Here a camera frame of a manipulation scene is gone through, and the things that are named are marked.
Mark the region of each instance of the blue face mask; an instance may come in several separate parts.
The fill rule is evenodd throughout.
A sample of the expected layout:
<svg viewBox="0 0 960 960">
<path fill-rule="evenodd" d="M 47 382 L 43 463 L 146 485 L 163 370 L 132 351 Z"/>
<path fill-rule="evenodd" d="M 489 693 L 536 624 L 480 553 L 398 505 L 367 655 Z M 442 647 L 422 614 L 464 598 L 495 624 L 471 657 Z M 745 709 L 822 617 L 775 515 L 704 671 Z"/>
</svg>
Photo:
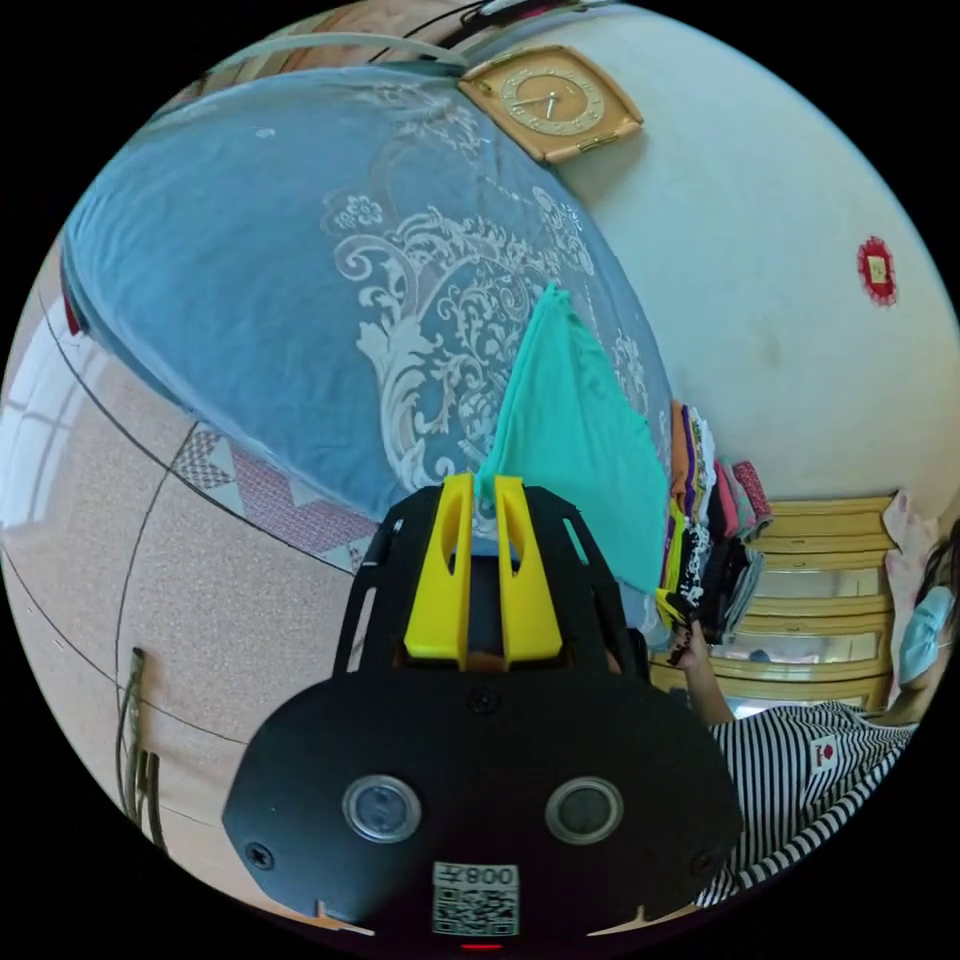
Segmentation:
<svg viewBox="0 0 960 960">
<path fill-rule="evenodd" d="M 946 587 L 934 587 L 913 611 L 900 646 L 901 686 L 929 670 L 939 650 L 949 644 L 940 642 L 940 634 L 953 604 L 953 594 Z"/>
</svg>

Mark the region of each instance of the bed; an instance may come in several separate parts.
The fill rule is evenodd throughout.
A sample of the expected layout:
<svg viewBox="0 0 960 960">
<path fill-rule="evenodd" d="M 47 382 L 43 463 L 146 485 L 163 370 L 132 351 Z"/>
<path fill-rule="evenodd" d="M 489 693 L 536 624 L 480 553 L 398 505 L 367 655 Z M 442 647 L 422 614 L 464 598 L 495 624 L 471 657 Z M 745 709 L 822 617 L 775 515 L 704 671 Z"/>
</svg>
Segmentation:
<svg viewBox="0 0 960 960">
<path fill-rule="evenodd" d="M 493 441 L 549 283 L 669 471 L 671 392 L 590 217 L 428 62 L 259 80 L 156 116 L 66 224 L 64 293 L 144 382 L 379 520 Z M 478 552 L 494 521 L 474 517 Z M 650 604 L 628 603 L 643 627 Z"/>
</svg>

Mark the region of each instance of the teal cloth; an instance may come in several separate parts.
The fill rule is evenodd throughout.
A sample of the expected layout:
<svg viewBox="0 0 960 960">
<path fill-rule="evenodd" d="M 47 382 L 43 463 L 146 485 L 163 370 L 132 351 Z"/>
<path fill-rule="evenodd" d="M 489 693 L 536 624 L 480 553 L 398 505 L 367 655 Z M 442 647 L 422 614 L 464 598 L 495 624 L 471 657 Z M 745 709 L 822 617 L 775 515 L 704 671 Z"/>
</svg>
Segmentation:
<svg viewBox="0 0 960 960">
<path fill-rule="evenodd" d="M 667 477 L 646 418 L 632 409 L 603 347 L 554 285 L 534 307 L 476 494 L 521 477 L 573 503 L 613 575 L 653 593 L 666 536 Z"/>
</svg>

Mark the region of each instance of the hand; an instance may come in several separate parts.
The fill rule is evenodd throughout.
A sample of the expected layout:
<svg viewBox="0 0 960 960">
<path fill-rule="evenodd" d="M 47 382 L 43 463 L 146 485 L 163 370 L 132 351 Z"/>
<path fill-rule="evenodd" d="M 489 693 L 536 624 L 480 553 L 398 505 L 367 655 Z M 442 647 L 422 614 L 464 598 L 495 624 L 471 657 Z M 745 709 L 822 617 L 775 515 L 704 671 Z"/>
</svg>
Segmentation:
<svg viewBox="0 0 960 960">
<path fill-rule="evenodd" d="M 703 667 L 710 667 L 710 649 L 707 641 L 704 639 L 703 630 L 696 620 L 689 630 L 676 630 L 670 638 L 669 652 L 684 650 L 683 655 L 677 661 L 677 666 L 682 670 L 699 670 Z"/>
</svg>

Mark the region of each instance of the black and white striped shirt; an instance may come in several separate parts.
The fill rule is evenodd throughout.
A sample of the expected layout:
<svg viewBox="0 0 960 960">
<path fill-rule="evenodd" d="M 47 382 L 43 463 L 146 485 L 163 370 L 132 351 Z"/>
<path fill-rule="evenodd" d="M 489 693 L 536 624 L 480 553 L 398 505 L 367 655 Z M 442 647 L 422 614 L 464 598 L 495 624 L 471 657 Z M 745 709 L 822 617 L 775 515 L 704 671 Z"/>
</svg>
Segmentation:
<svg viewBox="0 0 960 960">
<path fill-rule="evenodd" d="M 710 728 L 736 784 L 744 830 L 697 906 L 791 867 L 863 806 L 916 729 L 878 726 L 869 716 L 831 702 L 771 707 Z"/>
</svg>

